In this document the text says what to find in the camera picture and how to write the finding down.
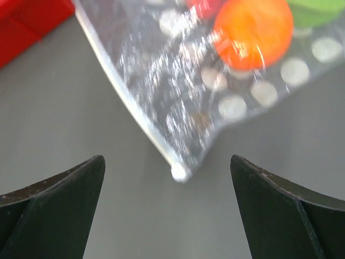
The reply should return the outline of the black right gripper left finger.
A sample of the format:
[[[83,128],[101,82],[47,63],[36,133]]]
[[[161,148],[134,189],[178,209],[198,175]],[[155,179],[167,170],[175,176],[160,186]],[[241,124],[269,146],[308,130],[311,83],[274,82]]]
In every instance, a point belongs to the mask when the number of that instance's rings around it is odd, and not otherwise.
[[[1,195],[1,258],[83,258],[105,158]]]

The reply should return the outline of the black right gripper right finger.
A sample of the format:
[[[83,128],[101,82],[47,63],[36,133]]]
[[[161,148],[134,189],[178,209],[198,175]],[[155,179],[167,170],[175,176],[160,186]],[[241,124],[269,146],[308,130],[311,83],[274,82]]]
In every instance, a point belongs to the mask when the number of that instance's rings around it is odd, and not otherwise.
[[[234,155],[230,170],[252,258],[344,258],[344,201]]]

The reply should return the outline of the orange fake fruit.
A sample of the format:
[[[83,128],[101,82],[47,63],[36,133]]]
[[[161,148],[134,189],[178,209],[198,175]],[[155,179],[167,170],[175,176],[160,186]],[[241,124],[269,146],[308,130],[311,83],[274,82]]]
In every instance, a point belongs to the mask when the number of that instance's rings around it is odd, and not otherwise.
[[[227,1],[213,34],[215,50],[231,68],[264,69],[288,50],[293,16],[286,1]]]

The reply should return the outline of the clear polka dot zip bag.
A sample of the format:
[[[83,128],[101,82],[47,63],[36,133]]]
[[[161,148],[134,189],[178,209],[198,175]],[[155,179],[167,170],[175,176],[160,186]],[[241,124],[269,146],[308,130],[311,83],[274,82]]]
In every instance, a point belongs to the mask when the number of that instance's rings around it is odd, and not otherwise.
[[[74,5],[109,81],[176,182],[198,170],[224,127],[265,113],[344,62],[344,11],[322,26],[294,26],[274,64],[235,70],[213,45],[215,16],[198,18],[186,1]]]

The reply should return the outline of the green fake fruit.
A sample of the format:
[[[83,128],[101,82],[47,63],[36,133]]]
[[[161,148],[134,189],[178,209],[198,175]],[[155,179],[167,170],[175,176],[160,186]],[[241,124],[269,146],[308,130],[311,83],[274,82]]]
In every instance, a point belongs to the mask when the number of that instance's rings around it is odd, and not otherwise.
[[[293,15],[294,26],[298,28],[328,24],[344,11],[342,0],[290,0],[287,3]]]

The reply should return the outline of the red peach fake fruit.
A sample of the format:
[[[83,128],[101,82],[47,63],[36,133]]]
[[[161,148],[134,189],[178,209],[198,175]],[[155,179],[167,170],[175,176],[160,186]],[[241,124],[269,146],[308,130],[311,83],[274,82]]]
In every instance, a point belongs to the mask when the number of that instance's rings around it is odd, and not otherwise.
[[[209,19],[219,13],[223,0],[188,0],[187,7],[200,19]]]

